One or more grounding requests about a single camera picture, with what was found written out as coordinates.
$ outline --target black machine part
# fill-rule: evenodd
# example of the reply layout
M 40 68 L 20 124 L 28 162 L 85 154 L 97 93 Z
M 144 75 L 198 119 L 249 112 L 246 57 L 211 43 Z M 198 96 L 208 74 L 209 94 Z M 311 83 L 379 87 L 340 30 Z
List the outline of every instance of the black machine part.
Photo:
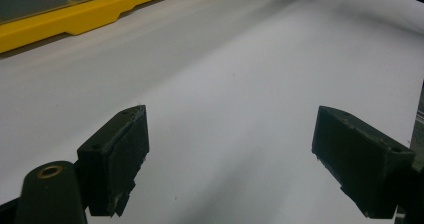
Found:
M 116 114 L 78 149 L 75 164 L 57 161 L 25 177 L 21 196 L 0 206 L 1 224 L 85 224 L 122 215 L 149 152 L 145 106 Z
M 415 153 L 356 118 L 321 106 L 312 152 L 370 218 L 390 219 L 397 206 L 410 223 L 424 220 L 424 178 L 412 168 Z

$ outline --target yellow plastic tray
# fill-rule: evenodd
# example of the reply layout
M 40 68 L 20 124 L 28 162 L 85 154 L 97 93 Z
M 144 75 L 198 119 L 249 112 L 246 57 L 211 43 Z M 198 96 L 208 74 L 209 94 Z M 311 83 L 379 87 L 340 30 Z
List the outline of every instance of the yellow plastic tray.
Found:
M 61 33 L 78 35 L 112 23 L 152 0 L 92 0 L 0 25 L 0 53 Z

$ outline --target white surface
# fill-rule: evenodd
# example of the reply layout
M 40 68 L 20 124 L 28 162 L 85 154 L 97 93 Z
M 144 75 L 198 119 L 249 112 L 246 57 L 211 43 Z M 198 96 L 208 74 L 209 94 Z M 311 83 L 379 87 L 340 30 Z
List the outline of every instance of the white surface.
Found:
M 310 152 L 319 105 L 410 140 L 424 74 L 411 0 L 162 0 L 0 56 L 0 201 L 146 104 L 151 153 L 121 218 L 392 223 L 362 216 Z

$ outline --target screw hole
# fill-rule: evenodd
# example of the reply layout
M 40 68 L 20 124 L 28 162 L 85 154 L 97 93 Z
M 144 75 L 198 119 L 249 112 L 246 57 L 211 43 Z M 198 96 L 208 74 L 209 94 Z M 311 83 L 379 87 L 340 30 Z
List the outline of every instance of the screw hole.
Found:
M 58 166 L 58 165 L 48 166 L 48 167 L 41 169 L 37 173 L 37 177 L 39 179 L 47 179 L 47 178 L 56 176 L 57 174 L 61 173 L 62 170 L 63 170 L 62 166 Z

